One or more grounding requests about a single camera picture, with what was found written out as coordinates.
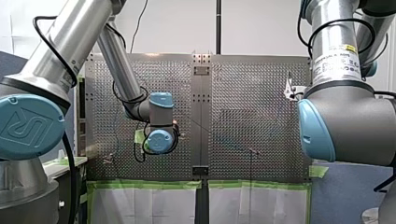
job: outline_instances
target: pegboard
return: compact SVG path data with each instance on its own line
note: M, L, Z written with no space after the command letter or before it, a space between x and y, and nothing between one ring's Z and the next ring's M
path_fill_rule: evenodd
M125 118L113 95L113 78L101 55L92 55L86 67L87 155L90 180L132 178L147 180L191 179L191 56L132 55L131 65L140 85L152 91L169 91L174 97L174 119L183 137L173 153L134 159L137 122Z
M142 86L173 94L183 136L173 153L136 162L137 122L124 117L103 57L92 55L85 99L90 180L189 180L192 166L207 165L209 176L201 178L307 181L310 160L301 151L296 103L283 95L288 73L293 85L306 84L306 58L213 55L205 62L208 76L199 77L202 62L194 55L129 57Z
M299 57L213 56L209 177L306 181L296 102L286 80L306 85L308 60Z

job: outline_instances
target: blue end cap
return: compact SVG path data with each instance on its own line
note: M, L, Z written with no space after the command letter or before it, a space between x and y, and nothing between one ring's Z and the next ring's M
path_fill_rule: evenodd
M64 114L52 101L37 95L0 99L0 158L29 160L52 150L64 134Z
M149 97L149 101L159 107L172 108L174 106L170 92L153 92Z
M374 61L373 65L371 66L369 73L367 73L366 77L373 77L376 73L377 67L378 67L378 63L376 61Z
M148 136L148 148L158 154L167 152L172 143L172 134L165 130L155 130Z
M315 106L306 99L299 102L300 137L305 155L335 161L335 149L326 124Z

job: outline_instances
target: silver arm segment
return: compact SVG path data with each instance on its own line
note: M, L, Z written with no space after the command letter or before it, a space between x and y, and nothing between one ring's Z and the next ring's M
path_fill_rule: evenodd
M359 54L362 77L368 77L370 69L372 68L372 66L374 66L373 59L375 58L376 54L381 50L380 46L394 18L394 14L383 17L375 17L364 14L361 18L362 20L369 22L373 26L376 34L374 44L369 49ZM360 25L356 38L358 42L358 49L363 49L364 47L366 47L371 41L371 37L367 27L365 27L364 25Z
M117 29L114 17L110 18L107 24ZM131 101L141 97L142 92L140 90L140 85L129 64L120 37L112 30L105 27L99 35L98 44L110 73L117 84L122 99Z
M116 28L114 17L110 18L108 25ZM141 91L120 36L110 27L104 28L98 43L119 89L125 113L130 119L150 124L147 140L152 153L168 153L174 149L178 138L173 124L172 96L168 92L154 92L148 97Z

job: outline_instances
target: green tape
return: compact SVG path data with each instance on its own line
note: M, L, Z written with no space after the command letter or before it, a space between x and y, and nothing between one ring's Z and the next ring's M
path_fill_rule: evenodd
M327 166L311 165L309 166L309 177L323 178L328 170Z
M92 201L93 201L93 191L94 185L90 185L87 183L87 200L88 200L88 207L87 207L87 223L91 224L91 215L92 215Z
M310 183L303 184L285 184L267 181L248 181L248 180L209 180L211 189L232 189L242 187L253 187L263 189L291 189L291 190L308 190Z
M87 202L87 200L88 200L88 194L87 193L79 196L79 203L80 204Z
M145 132L143 129L136 130L134 132L134 142L137 144L143 144L143 141L145 141Z
M145 180L110 180L90 181L87 185L93 189L200 189L201 181L145 181Z

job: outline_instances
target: metal frame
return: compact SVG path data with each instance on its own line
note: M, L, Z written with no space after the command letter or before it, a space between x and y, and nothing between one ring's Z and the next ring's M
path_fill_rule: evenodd
M86 98L86 111L89 113L86 116L86 134L87 155L90 158L88 168L88 178L90 180L112 179L120 177L160 181L192 179L206 181L207 179L250 178L281 182L309 181L308 167L310 160L302 156L299 143L295 141L295 137L298 136L297 122L294 122L296 121L295 116L297 116L295 103L286 102L287 100L285 100L283 96L284 84L287 77L286 73L284 77L279 77L279 82L282 83L282 86L279 88L279 96L276 96L279 98L274 99L285 101L285 104L290 104L290 110L280 116L292 116L294 118L292 120L294 125L290 127L291 130L288 132L293 134L293 141L288 142L289 145L285 145L293 145L293 147L289 148L291 153L289 155L284 154L285 150L283 150L281 154L279 154L279 160L290 162L290 167L278 166L278 164L269 164L265 158L262 160L255 160L253 163L250 163L249 159L252 156L250 155L252 154L252 151L249 151L248 153L245 151L242 152L242 157L240 158L232 158L224 155L225 161L222 162L232 163L233 159L238 159L241 169L238 171L235 170L237 168L235 166L224 167L226 169L231 169L231 172L227 171L224 172L224 175L222 175L222 171L219 169L219 166L224 163L219 163L219 160L216 157L213 157L213 150L215 148L212 146L214 144L212 133L216 132L216 130L214 131L213 129L214 121L218 119L218 117L212 118L214 115L212 110L219 110L216 107L220 106L217 105L217 102L219 101L224 101L230 105L237 104L237 102L233 101L233 98L225 98L216 90L216 85L219 85L219 81L216 80L217 77L215 77L215 75L219 76L219 71L221 69L227 69L231 66L231 68L235 68L237 72L247 72L246 76L248 76L250 66L253 65L254 69L260 68L260 71L256 71L256 75L260 76L261 81L265 80L266 76L278 80L277 77L274 77L271 74L271 72L274 72L274 74L279 74L279 71L283 72L292 70L292 73L298 73L294 74L295 77L293 77L293 84L306 85L310 80L309 65L306 58L273 56L222 56L209 54L130 54L129 58L133 69L139 70L139 72L136 71L138 74L140 72L144 73L139 74L141 76L140 79L148 79L147 81L141 81L141 85L148 87L149 90L170 91L174 94L175 104L182 110L180 111L180 109L176 108L175 119L177 119L179 122L181 133L183 134L182 139L184 140L181 141L188 142L187 145L183 145L187 148L183 148L183 146L180 145L180 147L178 147L177 150L169 156L159 158L152 158L148 156L147 162L137 164L137 162L135 162L134 158L132 157L132 153L122 154L121 157L118 158L116 147L108 143L108 141L114 143L114 136L106 135L106 139L95 142L95 135L98 134L96 133L96 128L100 125L103 125L103 123L100 123L100 120L99 122L95 120L95 111L98 109L102 112L108 110L114 114L114 111L117 108L116 105L119 104L120 106L120 103L117 102L116 98L111 95L112 92L109 92L112 79L109 71L106 68L106 64L102 55L93 54L86 62L86 94L89 96ZM246 77L243 77L243 74L239 74L237 76L237 72L235 73L235 71L230 70L230 76L235 76L235 81L241 82L241 85L244 85L244 78ZM165 78L163 82L156 79L161 76L166 76L167 78ZM174 85L174 82L184 83L184 86L180 86L180 83ZM100 85L98 90L100 90L100 94L103 94L103 96L96 95L97 92L95 91L95 88L98 87L95 87L95 85ZM270 87L273 84L263 83L262 85L263 87L261 90L265 91L266 89L270 90ZM105 100L105 102L99 102L100 104L98 104L98 102L95 102L95 99L98 99L96 97L104 98L100 100ZM242 118L238 117L236 119L245 119L243 118L244 116L247 116L248 118L248 115L246 114L242 113L241 115ZM119 112L119 117L123 117L121 111ZM133 141L132 136L135 125L136 122L134 121L122 119L122 124L118 128L118 132L120 133L129 133L129 139L122 140L122 148L129 149L130 152L132 152L131 143ZM105 132L108 132L108 134L112 135L110 130L111 127L105 128ZM218 148L215 150L217 150L218 153L226 153L226 150L219 151ZM119 168L123 169L123 171L121 171L123 174L121 175L118 174L114 165L114 163L118 162L121 162L120 164L122 164L122 168ZM273 172L274 169L283 169L282 174L285 174L288 169L290 169L291 176L284 175L281 177L276 177L278 173L274 173L274 175L261 175L264 173Z

